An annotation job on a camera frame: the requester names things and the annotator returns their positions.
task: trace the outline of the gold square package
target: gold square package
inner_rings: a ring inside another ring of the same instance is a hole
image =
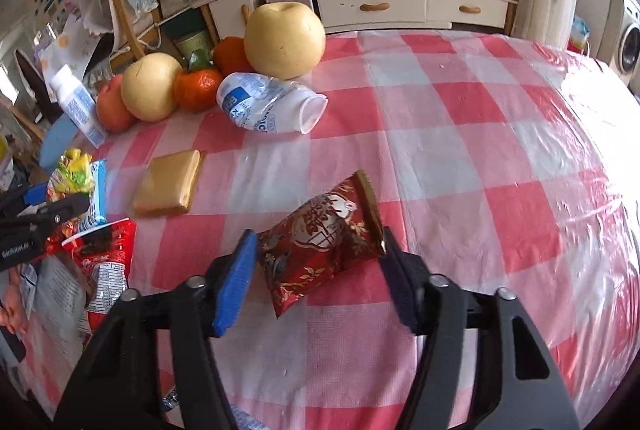
[[[181,215],[193,202],[204,154],[186,150],[152,159],[133,200],[138,217]]]

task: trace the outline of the table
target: table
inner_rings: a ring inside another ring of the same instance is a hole
[[[152,158],[207,153],[188,215],[136,219],[130,286],[174,288],[245,228],[271,227],[362,168],[383,221],[430,270],[477,291],[516,291],[588,423],[640,347],[640,108],[622,82],[580,56],[452,31],[331,36],[300,79],[329,98],[310,135],[244,131],[216,108],[137,125],[97,151],[111,219],[131,213]],[[52,413],[72,360],[43,327],[36,313],[22,373]],[[452,425],[473,385],[467,336]],[[419,354],[375,261],[279,320],[256,272],[238,323],[212,344],[230,401],[272,430],[393,428]],[[165,334],[159,356],[167,389]]]

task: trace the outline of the orange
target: orange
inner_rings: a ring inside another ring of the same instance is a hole
[[[234,72],[255,72],[244,54],[244,39],[227,36],[213,50],[213,63],[223,76]]]
[[[215,68],[197,72],[184,72],[174,83],[174,99],[177,105],[192,112],[202,112],[216,104],[222,74]]]

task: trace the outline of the screw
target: screw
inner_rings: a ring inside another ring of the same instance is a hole
[[[429,283],[434,287],[449,287],[449,279],[444,275],[431,275],[429,277]]]
[[[122,300],[123,302],[130,302],[132,300],[135,300],[139,296],[140,296],[140,293],[138,292],[137,289],[126,289],[120,295],[120,300]]]
[[[206,280],[204,280],[204,276],[192,276],[187,280],[187,285],[191,289],[200,289],[207,285]]]
[[[498,287],[496,293],[503,300],[515,300],[516,293],[514,293],[511,289],[507,289],[506,287]]]

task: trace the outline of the drawer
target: drawer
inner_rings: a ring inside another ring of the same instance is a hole
[[[255,10],[254,0],[216,0],[209,4],[211,16],[213,16],[221,40],[227,36],[244,38],[246,24],[242,14],[242,6],[246,6],[249,13]]]
[[[504,29],[507,0],[429,0],[429,20]]]
[[[427,0],[318,0],[318,7],[325,27],[427,19]]]

